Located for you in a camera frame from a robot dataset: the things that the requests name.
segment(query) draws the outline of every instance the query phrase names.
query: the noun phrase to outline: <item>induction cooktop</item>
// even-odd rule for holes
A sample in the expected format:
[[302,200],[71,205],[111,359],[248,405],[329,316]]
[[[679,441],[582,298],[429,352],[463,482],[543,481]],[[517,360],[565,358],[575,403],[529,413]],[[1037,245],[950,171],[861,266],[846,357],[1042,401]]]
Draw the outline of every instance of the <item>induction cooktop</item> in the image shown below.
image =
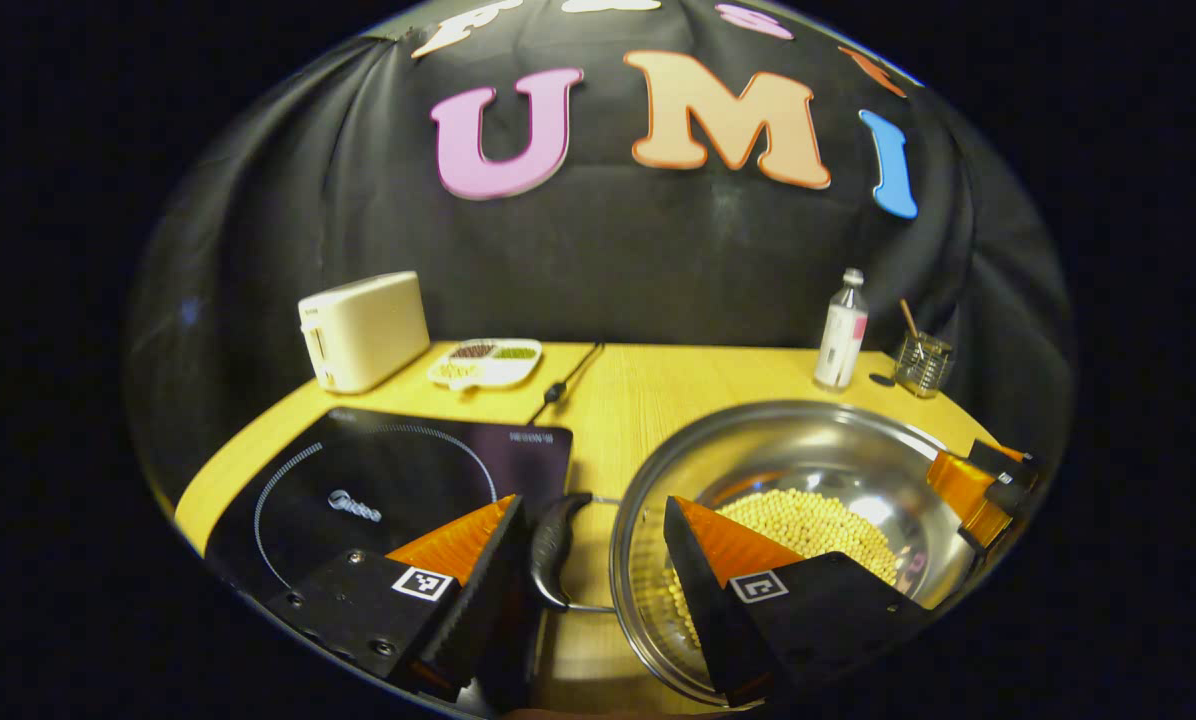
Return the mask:
[[[570,441],[563,428],[337,407],[243,487],[210,531],[205,559],[263,605],[347,548],[383,555],[500,498],[520,495],[533,524],[562,496]],[[525,572],[514,594],[498,659],[475,679],[498,708],[525,694],[533,665],[541,606]],[[465,692],[458,704],[484,700]]]

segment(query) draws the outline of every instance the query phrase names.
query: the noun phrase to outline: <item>pot handle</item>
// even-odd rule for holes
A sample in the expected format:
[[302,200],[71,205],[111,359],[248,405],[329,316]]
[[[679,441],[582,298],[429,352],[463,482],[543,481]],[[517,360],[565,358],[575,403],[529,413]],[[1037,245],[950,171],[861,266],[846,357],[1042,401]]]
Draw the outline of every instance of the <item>pot handle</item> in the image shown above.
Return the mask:
[[531,582],[551,610],[566,612],[615,612],[615,608],[579,605],[562,590],[559,575],[570,553],[570,517],[590,501],[620,505],[611,498],[594,498],[592,492],[574,492],[559,498],[544,511],[531,533]]

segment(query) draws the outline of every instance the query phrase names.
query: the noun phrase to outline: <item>wooden table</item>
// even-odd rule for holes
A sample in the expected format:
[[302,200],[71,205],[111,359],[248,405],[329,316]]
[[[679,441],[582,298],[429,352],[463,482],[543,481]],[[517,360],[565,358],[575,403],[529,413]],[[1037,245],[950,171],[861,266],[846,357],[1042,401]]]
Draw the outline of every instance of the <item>wooden table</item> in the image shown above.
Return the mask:
[[[210,529],[248,480],[297,434],[332,407],[359,407],[405,415],[488,423],[526,423],[547,388],[566,377],[588,344],[547,343],[537,370],[519,386],[435,386],[426,370],[451,342],[435,342],[373,391],[336,396],[310,382],[243,428],[210,457],[176,507],[176,523],[199,553]],[[609,344],[569,383],[569,392],[537,425],[570,428],[568,492],[621,498],[652,451],[684,425],[726,407],[769,399],[818,399],[858,405],[920,428],[958,454],[974,439],[995,438],[944,395],[919,399],[899,386],[885,388],[871,373],[891,376],[880,352],[860,355],[854,383],[841,395],[812,383],[817,350],[753,347]],[[608,542],[612,506],[592,505],[572,527],[575,542],[562,574],[574,602],[611,605]],[[549,710],[716,710],[671,691],[634,655],[615,615],[548,614],[541,634],[541,664],[533,706]]]

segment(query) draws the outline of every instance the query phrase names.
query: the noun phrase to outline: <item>foam letter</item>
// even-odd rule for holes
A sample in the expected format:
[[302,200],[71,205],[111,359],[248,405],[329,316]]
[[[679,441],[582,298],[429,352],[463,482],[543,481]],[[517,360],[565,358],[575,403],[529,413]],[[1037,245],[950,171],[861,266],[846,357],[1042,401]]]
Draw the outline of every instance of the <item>foam letter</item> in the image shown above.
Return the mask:
[[598,13],[602,10],[657,10],[658,0],[567,0],[563,13]]
[[722,13],[722,19],[734,24],[734,26],[752,29],[755,32],[762,32],[781,39],[794,39],[794,33],[781,28],[776,18],[764,16],[757,10],[742,8],[739,5],[728,4],[718,4],[713,8]]
[[758,155],[758,169],[767,177],[817,190],[830,184],[807,106],[810,87],[757,73],[736,97],[690,55],[635,50],[626,54],[626,63],[647,77],[648,133],[634,144],[639,163],[679,170],[704,165],[708,152],[691,138],[694,116],[727,167],[744,167],[765,128],[767,151]]
[[501,10],[517,8],[519,5],[521,5],[521,0],[501,0],[499,4],[484,5],[482,8],[470,10],[470,12],[447,18],[438,23],[438,31],[434,32],[434,36],[429,37],[429,42],[425,42],[423,45],[419,47],[411,54],[411,57],[420,57],[421,55],[428,55],[434,50],[443,49],[443,47],[454,45],[457,42],[469,37],[469,28],[482,28],[496,19]]
[[860,110],[860,118],[873,133],[873,147],[878,152],[878,184],[873,188],[873,201],[892,215],[917,218],[919,205],[909,193],[905,133],[868,110]]
[[515,90],[531,99],[531,135],[526,150],[504,163],[483,155],[483,108],[496,99],[496,90],[480,87],[434,105],[429,117],[438,123],[443,187],[465,200],[490,200],[519,195],[549,179],[567,157],[570,86],[581,79],[579,68],[560,68],[517,81]]
[[887,74],[887,71],[878,67],[878,65],[873,65],[872,60],[868,60],[865,55],[859,54],[855,50],[848,50],[848,49],[846,49],[846,47],[842,47],[842,45],[840,45],[840,50],[844,51],[848,55],[850,55],[852,59],[855,60],[855,65],[860,65],[860,69],[862,69],[864,72],[866,72],[866,74],[868,74],[868,77],[872,77],[874,79],[874,81],[878,81],[878,85],[881,85],[883,87],[886,87],[887,90],[890,90],[891,92],[895,92],[899,97],[908,97],[908,94],[905,94],[904,90],[901,90],[899,87],[896,87],[895,83],[891,83],[891,79],[890,79],[890,75]]

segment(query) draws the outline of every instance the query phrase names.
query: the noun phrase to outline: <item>wooden stick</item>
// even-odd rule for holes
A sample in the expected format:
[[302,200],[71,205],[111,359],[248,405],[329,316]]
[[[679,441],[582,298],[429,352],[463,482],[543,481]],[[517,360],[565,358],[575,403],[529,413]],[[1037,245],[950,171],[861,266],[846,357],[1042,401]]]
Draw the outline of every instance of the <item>wooden stick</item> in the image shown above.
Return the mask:
[[909,323],[909,332],[913,332],[914,340],[919,340],[919,325],[914,325],[914,316],[909,315],[909,304],[904,297],[901,298],[901,311],[905,315],[905,323]]

